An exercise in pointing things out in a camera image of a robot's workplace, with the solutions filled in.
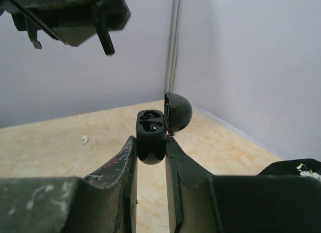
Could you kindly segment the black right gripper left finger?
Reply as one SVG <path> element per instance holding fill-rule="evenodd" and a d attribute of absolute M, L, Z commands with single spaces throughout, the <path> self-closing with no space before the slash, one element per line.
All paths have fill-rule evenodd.
<path fill-rule="evenodd" d="M 1 232 L 135 232 L 136 139 L 87 176 L 1 179 Z"/>

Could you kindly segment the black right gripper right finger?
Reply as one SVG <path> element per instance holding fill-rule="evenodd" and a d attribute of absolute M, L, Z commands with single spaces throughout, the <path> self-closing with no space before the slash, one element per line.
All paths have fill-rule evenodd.
<path fill-rule="evenodd" d="M 214 175 L 166 141 L 170 232 L 320 232 L 320 181 Z"/>

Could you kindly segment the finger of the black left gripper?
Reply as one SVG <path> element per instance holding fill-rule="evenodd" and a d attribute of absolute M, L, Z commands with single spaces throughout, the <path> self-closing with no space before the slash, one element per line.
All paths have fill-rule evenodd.
<path fill-rule="evenodd" d="M 65 40 L 61 36 L 59 36 L 53 29 L 47 26 L 43 21 L 41 21 L 35 14 L 30 12 L 28 9 L 24 8 L 17 2 L 11 2 L 11 4 L 21 14 L 24 15 L 28 37 L 35 49 L 42 49 L 42 45 L 38 41 L 38 28 L 43 30 L 52 39 L 61 41 L 63 44 L 65 44 Z"/>
<path fill-rule="evenodd" d="M 53 30 L 70 46 L 78 47 L 97 35 L 112 47 L 110 32 L 124 29 L 131 11 L 125 0 L 95 0 L 69 6 L 53 15 Z"/>

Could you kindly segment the black earbud charging case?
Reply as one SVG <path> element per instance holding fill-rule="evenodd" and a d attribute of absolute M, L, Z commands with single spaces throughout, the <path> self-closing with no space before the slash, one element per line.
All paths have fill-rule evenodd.
<path fill-rule="evenodd" d="M 191 122 L 193 109 L 183 96 L 167 92 L 164 109 L 141 110 L 136 118 L 137 155 L 147 165 L 160 163 L 166 154 L 166 138 Z"/>

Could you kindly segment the black earbud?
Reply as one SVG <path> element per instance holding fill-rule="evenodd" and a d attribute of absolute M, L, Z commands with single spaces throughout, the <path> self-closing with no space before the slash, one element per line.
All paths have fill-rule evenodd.
<path fill-rule="evenodd" d="M 98 4 L 93 6 L 93 21 L 96 33 L 103 47 L 104 53 L 111 56 L 115 53 L 115 49 L 107 28 L 107 10 Z"/>

